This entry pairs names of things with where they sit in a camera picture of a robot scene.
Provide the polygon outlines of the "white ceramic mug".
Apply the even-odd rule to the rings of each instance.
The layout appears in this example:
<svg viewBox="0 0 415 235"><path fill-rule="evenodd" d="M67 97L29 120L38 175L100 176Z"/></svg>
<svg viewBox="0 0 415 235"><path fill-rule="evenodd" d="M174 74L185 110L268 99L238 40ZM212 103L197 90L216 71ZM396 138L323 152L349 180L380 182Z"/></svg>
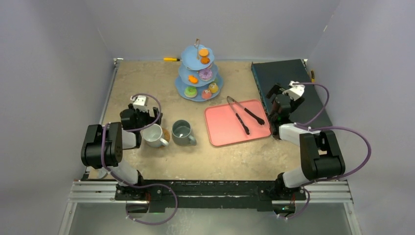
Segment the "white ceramic mug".
<svg viewBox="0 0 415 235"><path fill-rule="evenodd" d="M158 124L153 124L141 131L142 138L152 148L160 148L162 146L168 146L169 143L165 139L163 129Z"/></svg>

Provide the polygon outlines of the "woven rattan coaster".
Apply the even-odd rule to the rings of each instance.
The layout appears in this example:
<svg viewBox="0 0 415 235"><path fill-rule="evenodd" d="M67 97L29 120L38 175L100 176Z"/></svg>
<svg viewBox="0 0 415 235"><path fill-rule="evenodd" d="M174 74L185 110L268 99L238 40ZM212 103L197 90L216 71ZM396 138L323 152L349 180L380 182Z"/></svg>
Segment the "woven rattan coaster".
<svg viewBox="0 0 415 235"><path fill-rule="evenodd" d="M162 128L162 131L163 131L163 134L164 134L163 139L165 139L167 142L170 142L170 140L171 140L170 132L166 128Z"/></svg>

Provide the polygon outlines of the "grey-green ceramic mug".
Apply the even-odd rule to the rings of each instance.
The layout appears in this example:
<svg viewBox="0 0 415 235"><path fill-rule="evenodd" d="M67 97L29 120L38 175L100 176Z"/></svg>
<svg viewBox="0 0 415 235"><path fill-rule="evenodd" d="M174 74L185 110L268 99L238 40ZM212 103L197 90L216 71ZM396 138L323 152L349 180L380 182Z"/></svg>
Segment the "grey-green ceramic mug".
<svg viewBox="0 0 415 235"><path fill-rule="evenodd" d="M174 143L180 146L195 146L197 144L192 127L186 120L178 120L173 124L172 137Z"/></svg>

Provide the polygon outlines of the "pink rectangular tray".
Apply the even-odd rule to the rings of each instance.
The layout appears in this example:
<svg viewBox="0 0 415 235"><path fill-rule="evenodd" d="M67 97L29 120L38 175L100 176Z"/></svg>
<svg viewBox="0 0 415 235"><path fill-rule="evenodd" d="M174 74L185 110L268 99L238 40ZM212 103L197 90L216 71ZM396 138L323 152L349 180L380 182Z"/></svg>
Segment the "pink rectangular tray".
<svg viewBox="0 0 415 235"><path fill-rule="evenodd" d="M211 106L205 109L205 122L210 143L214 146L223 146L239 142L265 138L271 135L270 125L260 100L251 99L240 101L240 104L263 119L265 124L258 124L257 120L246 113L240 106L233 105L250 133L246 134L236 114L229 104Z"/></svg>

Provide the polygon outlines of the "yellow cupcake with cream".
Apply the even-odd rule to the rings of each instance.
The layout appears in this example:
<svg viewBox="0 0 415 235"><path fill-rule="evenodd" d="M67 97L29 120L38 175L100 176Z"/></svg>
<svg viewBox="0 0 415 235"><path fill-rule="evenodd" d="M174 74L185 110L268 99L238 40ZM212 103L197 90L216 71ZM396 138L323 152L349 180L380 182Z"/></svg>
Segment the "yellow cupcake with cream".
<svg viewBox="0 0 415 235"><path fill-rule="evenodd" d="M215 94L219 91L219 86L215 82L212 82L209 84L208 89L212 94Z"/></svg>

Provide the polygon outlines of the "green frosted donut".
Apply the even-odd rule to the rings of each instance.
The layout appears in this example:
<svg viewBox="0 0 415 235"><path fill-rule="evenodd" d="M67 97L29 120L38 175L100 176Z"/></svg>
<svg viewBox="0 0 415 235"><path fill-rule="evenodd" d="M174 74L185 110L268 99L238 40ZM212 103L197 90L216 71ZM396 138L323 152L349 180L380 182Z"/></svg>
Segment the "green frosted donut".
<svg viewBox="0 0 415 235"><path fill-rule="evenodd" d="M194 86L187 86L184 90L185 97L195 98L198 94L197 88Z"/></svg>

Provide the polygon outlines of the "pink cupcake with cream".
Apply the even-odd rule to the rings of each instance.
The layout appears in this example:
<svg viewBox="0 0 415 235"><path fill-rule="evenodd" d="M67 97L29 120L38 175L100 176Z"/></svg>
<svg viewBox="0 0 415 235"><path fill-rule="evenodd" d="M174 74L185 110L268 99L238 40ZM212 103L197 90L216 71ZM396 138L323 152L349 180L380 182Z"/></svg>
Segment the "pink cupcake with cream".
<svg viewBox="0 0 415 235"><path fill-rule="evenodd" d="M212 97L212 92L209 89L205 89L201 93L201 98L203 100L210 99Z"/></svg>

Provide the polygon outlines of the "orange fish-shaped biscuit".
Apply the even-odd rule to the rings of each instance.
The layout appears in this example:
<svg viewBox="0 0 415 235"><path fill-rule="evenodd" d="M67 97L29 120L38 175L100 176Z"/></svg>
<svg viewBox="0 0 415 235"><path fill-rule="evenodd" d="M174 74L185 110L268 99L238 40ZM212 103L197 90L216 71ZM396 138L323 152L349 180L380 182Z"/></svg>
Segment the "orange fish-shaped biscuit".
<svg viewBox="0 0 415 235"><path fill-rule="evenodd" d="M194 84L194 85L199 83L199 79L193 75L189 75L188 80L191 84Z"/></svg>

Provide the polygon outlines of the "purple frosted donut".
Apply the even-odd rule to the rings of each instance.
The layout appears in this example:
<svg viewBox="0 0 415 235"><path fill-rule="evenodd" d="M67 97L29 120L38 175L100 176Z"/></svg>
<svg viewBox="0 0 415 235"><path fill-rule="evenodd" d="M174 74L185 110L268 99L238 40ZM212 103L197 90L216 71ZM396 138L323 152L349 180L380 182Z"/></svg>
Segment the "purple frosted donut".
<svg viewBox="0 0 415 235"><path fill-rule="evenodd" d="M199 71L199 78L202 81L209 81L209 80L211 80L213 78L213 72L212 72L212 70L211 69L208 69L208 68L200 70Z"/></svg>

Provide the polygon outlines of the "blue three-tier cake stand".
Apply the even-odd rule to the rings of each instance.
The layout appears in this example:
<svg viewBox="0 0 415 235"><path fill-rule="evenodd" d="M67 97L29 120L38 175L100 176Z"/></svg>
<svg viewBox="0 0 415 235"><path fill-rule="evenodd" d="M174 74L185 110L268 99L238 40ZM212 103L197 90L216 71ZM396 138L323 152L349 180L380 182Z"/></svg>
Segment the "blue three-tier cake stand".
<svg viewBox="0 0 415 235"><path fill-rule="evenodd" d="M198 38L193 45L182 51L181 65L175 80L175 87L181 97L204 102L219 95L224 80L214 60L212 49L202 45Z"/></svg>

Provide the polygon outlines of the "brown chocolate chip cookie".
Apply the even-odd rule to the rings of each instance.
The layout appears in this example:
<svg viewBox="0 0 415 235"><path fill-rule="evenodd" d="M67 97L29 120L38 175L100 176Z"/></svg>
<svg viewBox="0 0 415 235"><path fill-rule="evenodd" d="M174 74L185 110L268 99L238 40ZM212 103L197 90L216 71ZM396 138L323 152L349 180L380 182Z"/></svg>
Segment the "brown chocolate chip cookie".
<svg viewBox="0 0 415 235"><path fill-rule="evenodd" d="M208 57L202 57L202 58L200 59L200 62L201 62L203 65L208 65L208 64L210 63L210 59L209 59Z"/></svg>

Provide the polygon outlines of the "round orange sandwich biscuit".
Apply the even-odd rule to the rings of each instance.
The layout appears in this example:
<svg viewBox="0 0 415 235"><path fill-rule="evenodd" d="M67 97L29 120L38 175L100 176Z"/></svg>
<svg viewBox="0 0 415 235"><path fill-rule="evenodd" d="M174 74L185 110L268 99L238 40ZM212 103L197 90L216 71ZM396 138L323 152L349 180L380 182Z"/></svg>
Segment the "round orange sandwich biscuit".
<svg viewBox="0 0 415 235"><path fill-rule="evenodd" d="M198 55L201 57L208 57L209 56L209 50L207 48L199 49Z"/></svg>

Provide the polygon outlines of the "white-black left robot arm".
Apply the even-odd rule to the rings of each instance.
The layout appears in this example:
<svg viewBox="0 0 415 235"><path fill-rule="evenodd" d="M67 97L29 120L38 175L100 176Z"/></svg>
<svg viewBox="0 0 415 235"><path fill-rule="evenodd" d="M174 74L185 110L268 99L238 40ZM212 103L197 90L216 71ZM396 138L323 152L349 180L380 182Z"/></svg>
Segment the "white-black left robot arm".
<svg viewBox="0 0 415 235"><path fill-rule="evenodd" d="M122 160L123 151L140 148L142 130L161 124L162 112L157 107L152 110L153 114L150 114L146 106L141 110L129 104L120 112L120 122L89 125L81 148L83 165L105 170L119 185L127 187L127 194L133 200L142 199L146 187L142 174Z"/></svg>

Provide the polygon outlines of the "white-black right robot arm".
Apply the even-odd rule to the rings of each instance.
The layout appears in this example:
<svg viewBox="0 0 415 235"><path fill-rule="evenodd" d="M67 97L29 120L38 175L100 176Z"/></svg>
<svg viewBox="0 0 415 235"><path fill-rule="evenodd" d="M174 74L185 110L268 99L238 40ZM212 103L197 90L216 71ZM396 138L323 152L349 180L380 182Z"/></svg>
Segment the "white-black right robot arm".
<svg viewBox="0 0 415 235"><path fill-rule="evenodd" d="M291 81L288 89L275 84L266 94L272 98L268 115L273 137L289 141L300 148L299 167L278 175L276 196L287 199L298 188L310 181L344 174L346 165L336 135L331 130L313 131L295 124L290 115L304 102L305 86Z"/></svg>

